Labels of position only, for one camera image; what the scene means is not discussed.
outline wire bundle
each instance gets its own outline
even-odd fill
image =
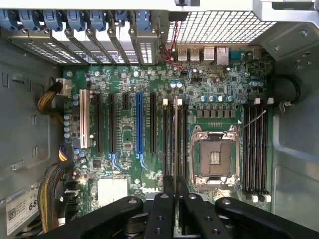
[[[160,47],[159,47],[160,50],[161,50],[161,49],[164,49],[164,51],[165,51],[165,53],[166,53],[167,56],[164,56],[161,51],[160,51],[159,53],[160,53],[161,58],[162,58],[164,61],[166,61],[166,62],[168,62],[168,63],[170,63],[170,64],[172,64],[172,65],[175,65],[175,66],[177,66],[177,67],[180,68],[180,69],[184,69],[181,65],[179,65],[179,64],[177,64],[177,63],[175,63],[175,62],[173,62],[172,56],[171,56],[171,53],[173,52],[173,49],[175,49],[176,38],[177,38],[177,34],[178,34],[178,22],[177,22],[177,21],[175,21],[174,32],[175,32],[175,34],[174,34],[174,39],[173,39],[173,43],[172,43],[172,45],[171,45],[171,48],[168,49],[168,48],[166,48],[165,46],[160,46]]]
[[[59,147],[59,158],[61,162],[68,160],[68,157],[66,156],[66,153],[65,153],[65,146],[63,145]]]
[[[56,185],[61,177],[73,166],[73,161],[52,164],[45,171],[38,191],[38,208],[43,233],[58,227],[58,202],[55,200]]]
[[[38,102],[40,113],[57,117],[63,123],[63,117],[58,111],[50,108],[53,98],[58,94],[63,87],[61,82],[55,82],[44,94],[41,95]]]

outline blue pcie slot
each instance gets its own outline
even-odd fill
[[[144,163],[143,149],[143,93],[136,93],[136,158],[140,160],[141,167],[147,170]]]

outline yellow and black wires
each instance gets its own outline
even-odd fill
[[[57,117],[61,123],[63,123],[62,115],[54,109],[51,109],[51,102],[53,98],[58,94],[63,87],[61,82],[55,82],[53,85],[40,97],[38,102],[38,109],[40,113],[45,115],[51,115]]]
[[[59,147],[59,158],[61,162],[65,162],[69,160],[68,157],[66,156],[64,145],[61,145]]]
[[[38,191],[38,208],[43,233],[58,227],[59,201],[55,200],[55,189],[64,174],[72,168],[73,160],[61,161],[50,165],[42,177]]]

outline white pci slot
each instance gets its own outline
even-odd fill
[[[80,90],[80,144],[81,148],[89,148],[90,142],[90,93]]]

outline mounting screw hole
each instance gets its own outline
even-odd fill
[[[207,216],[205,217],[206,221],[211,222],[213,220],[213,218],[211,216]]]
[[[156,228],[156,229],[155,229],[155,233],[156,233],[157,235],[159,235],[159,234],[160,234],[160,228]]]
[[[220,230],[218,230],[217,228],[215,228],[215,229],[213,230],[213,233],[214,233],[215,235],[219,235],[219,234],[220,234]]]

